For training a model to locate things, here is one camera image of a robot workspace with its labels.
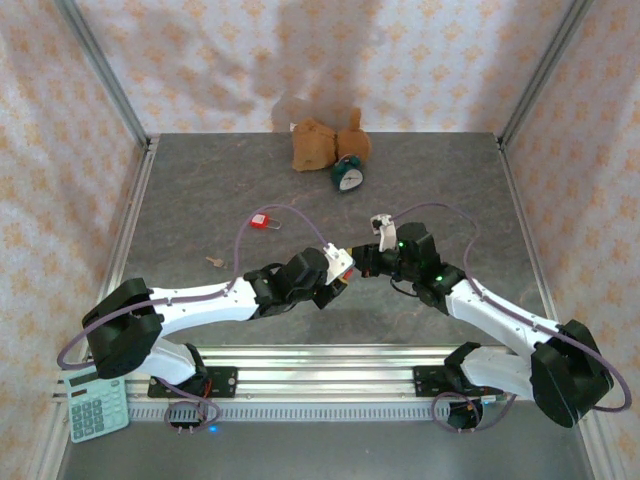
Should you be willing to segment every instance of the patterned fabric wall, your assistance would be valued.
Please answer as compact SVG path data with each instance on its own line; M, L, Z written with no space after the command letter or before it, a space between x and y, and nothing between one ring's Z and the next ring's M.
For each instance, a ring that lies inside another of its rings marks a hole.
M587 323L632 385L632 411L609 418L638 478L640 3L594 2L509 158L561 319Z
M81 0L149 132L499 132L570 0Z
M0 478L26 478L57 352L98 295L135 144L50 0L0 7Z

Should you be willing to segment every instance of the alarm clock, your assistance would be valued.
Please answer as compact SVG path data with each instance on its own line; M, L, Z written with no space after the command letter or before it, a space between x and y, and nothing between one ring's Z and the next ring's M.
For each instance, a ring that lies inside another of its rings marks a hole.
M362 162L355 155L343 156L331 169L331 180L339 192L350 192L364 180Z

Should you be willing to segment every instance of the calculator display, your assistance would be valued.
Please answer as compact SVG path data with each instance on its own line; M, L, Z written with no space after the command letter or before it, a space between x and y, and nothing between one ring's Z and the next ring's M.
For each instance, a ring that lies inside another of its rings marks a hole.
M77 387L78 385L92 382L94 380L97 380L98 378L98 372L87 373L86 375L82 375L81 377L70 378L69 385L71 385L72 387Z

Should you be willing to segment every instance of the calculator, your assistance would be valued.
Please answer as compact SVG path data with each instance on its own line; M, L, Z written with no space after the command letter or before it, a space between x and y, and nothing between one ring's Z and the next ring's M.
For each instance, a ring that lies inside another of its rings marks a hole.
M64 379L69 401L71 441L84 442L129 424L124 377L104 380L95 367Z

